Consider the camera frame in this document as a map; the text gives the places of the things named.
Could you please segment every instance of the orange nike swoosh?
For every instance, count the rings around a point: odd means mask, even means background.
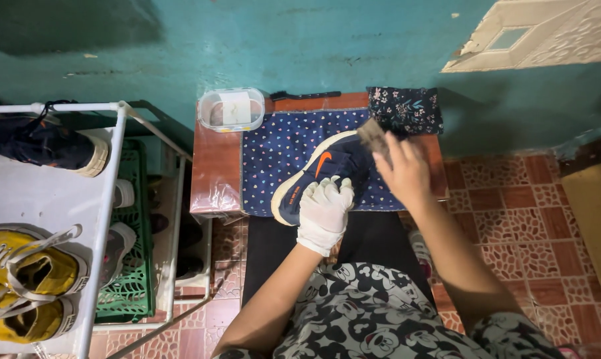
[[[320,155],[320,159],[318,160],[318,167],[316,168],[316,178],[318,178],[318,173],[320,172],[320,167],[323,167],[323,162],[326,159],[332,159],[332,154],[329,152],[324,152],[322,155]]]

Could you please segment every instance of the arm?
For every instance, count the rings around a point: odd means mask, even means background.
[[[296,244],[234,318],[212,357],[229,347],[270,353],[278,345],[296,298],[322,258],[319,253]]]
[[[496,312],[523,314],[515,297],[491,272],[456,221],[433,197],[429,168],[408,141],[386,135],[393,168],[374,153],[376,166],[395,197],[404,204],[431,251],[433,263],[470,332],[481,319]]]
[[[270,354],[279,344],[291,309],[311,273],[343,236],[353,200],[348,178],[337,176],[307,186],[300,200],[298,242],[278,269],[234,318],[212,357],[231,347]]]

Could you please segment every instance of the white latex glove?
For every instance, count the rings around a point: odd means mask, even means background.
[[[314,182],[305,188],[300,199],[299,244],[328,257],[332,247],[347,227],[347,212],[353,201],[351,180],[345,178],[340,192],[334,183],[340,176]]]

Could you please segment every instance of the green crate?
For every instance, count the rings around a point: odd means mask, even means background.
[[[154,316],[156,295],[152,283],[152,228],[147,200],[147,168],[145,146],[140,141],[125,140],[121,151],[118,178],[126,179],[135,189],[135,203],[114,208],[110,224],[123,222],[137,233],[137,242],[123,258],[121,274],[99,291],[97,324],[105,322],[138,322]]]

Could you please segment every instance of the white shoe rack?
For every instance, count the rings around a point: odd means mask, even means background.
[[[32,112],[38,115],[43,109],[42,103],[7,105],[0,106],[0,113]],[[76,321],[69,332],[36,344],[0,341],[0,354],[37,353],[44,357],[48,354],[70,354],[76,355],[79,359],[87,359],[93,331],[153,329],[144,337],[109,357],[109,359],[122,358],[125,354],[144,345],[176,322],[198,310],[210,299],[211,220],[203,223],[204,238],[198,244],[199,253],[205,262],[204,272],[198,276],[198,281],[205,287],[205,296],[201,299],[174,299],[184,170],[185,166],[188,166],[186,160],[191,162],[192,156],[179,148],[124,101],[68,103],[50,107],[50,114],[71,111],[114,111],[117,113],[117,124],[114,127],[83,132],[100,137],[109,143],[110,159],[106,167],[98,176],[87,178],[69,171],[24,164],[0,156],[0,224],[25,223],[35,225],[50,233],[68,228],[73,224],[81,224],[83,227],[81,235],[65,243],[64,248],[80,254],[91,264],[90,279],[82,291],[68,296],[76,308]],[[166,312],[166,319],[163,322],[152,323],[95,325],[94,316],[99,292],[98,273],[101,271],[107,232],[110,227],[112,198],[128,117],[136,119],[168,144],[177,153],[180,162],[178,177],[164,178],[159,189],[161,208],[158,212],[168,217],[169,228],[153,236],[152,259],[154,275],[158,284],[157,309]],[[194,304],[194,306],[178,317],[174,317],[173,308],[178,304]]]

